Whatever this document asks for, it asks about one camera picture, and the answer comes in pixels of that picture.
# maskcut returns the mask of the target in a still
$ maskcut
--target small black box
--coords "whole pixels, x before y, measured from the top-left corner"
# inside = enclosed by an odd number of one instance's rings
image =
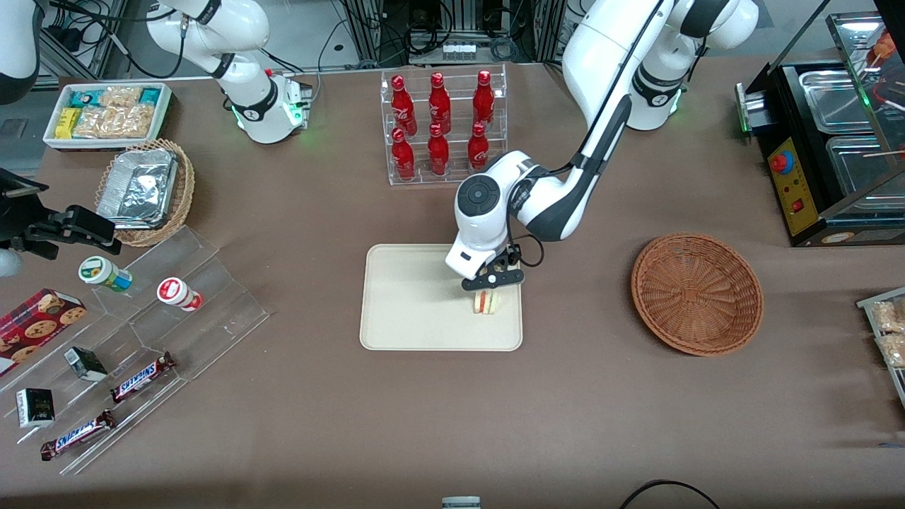
[[[66,362],[75,371],[75,376],[87,381],[101,381],[107,378],[107,370],[98,360],[93,351],[74,346],[63,354]]]
[[[46,427],[53,424],[53,395],[49,389],[22,389],[15,393],[19,427]]]

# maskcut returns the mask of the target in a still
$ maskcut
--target coca-cola bottle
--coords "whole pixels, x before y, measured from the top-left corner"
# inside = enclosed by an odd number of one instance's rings
[[[443,136],[443,127],[431,124],[431,138],[427,141],[427,151],[431,154],[431,171],[437,177],[446,175],[446,165],[450,161],[450,144]]]
[[[472,126],[472,137],[468,140],[468,167],[472,173],[477,173],[484,169],[487,164],[487,150],[490,144],[487,137],[484,136],[484,124],[482,122],[474,122]]]
[[[390,79],[390,84],[393,87],[392,105],[396,126],[402,128],[406,135],[414,136],[418,133],[418,122],[414,119],[414,102],[405,89],[405,80],[397,74]]]
[[[491,88],[491,72],[478,72],[478,89],[474,91],[474,121],[482,122],[484,126],[493,123],[493,89]]]
[[[427,102],[431,106],[431,122],[439,123],[443,134],[449,134],[453,130],[453,108],[450,104],[450,94],[443,86],[443,74],[440,72],[431,74],[431,97]]]
[[[400,128],[393,128],[393,164],[396,173],[402,180],[414,178],[414,151],[405,141],[405,133]]]

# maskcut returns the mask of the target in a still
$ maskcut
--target cookie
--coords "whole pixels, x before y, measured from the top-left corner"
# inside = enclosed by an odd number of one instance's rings
[[[26,359],[32,356],[38,350],[39,347],[36,346],[26,346],[25,348],[16,351],[10,359],[13,362],[25,362]]]
[[[56,322],[53,320],[41,320],[31,324],[25,329],[25,337],[29,339],[42,338],[56,330]]]
[[[38,301],[38,311],[40,312],[48,312],[49,314],[56,314],[60,312],[63,307],[63,301],[60,300],[59,297],[53,295],[52,293],[48,293],[44,297],[41,297],[41,300]]]
[[[86,313],[88,313],[88,310],[81,306],[72,308],[60,315],[60,323],[62,323],[63,325],[72,325],[80,320],[82,316],[85,316]]]

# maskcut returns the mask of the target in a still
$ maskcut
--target red cookie box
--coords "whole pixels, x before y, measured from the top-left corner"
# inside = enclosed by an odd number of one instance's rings
[[[44,288],[0,318],[0,377],[87,312],[79,299]]]

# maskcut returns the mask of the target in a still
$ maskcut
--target brown wicker basket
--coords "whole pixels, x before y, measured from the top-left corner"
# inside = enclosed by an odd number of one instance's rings
[[[170,201],[170,217],[167,223],[157,230],[117,230],[116,238],[123,244],[134,247],[150,247],[167,240],[186,222],[188,210],[192,207],[192,193],[195,192],[195,169],[192,167],[192,161],[188,160],[186,153],[172,141],[167,139],[155,139],[129,147],[126,151],[134,150],[152,150],[166,149],[171,150],[179,157],[179,168],[176,171],[176,192]],[[100,196],[107,186],[107,177],[110,175],[110,169],[113,161],[107,166],[107,171],[100,179],[98,192],[94,197],[94,206],[100,203]]]
[[[649,243],[634,263],[632,298],[657,337],[706,357],[745,346],[764,316],[754,271],[707,235],[674,234]]]

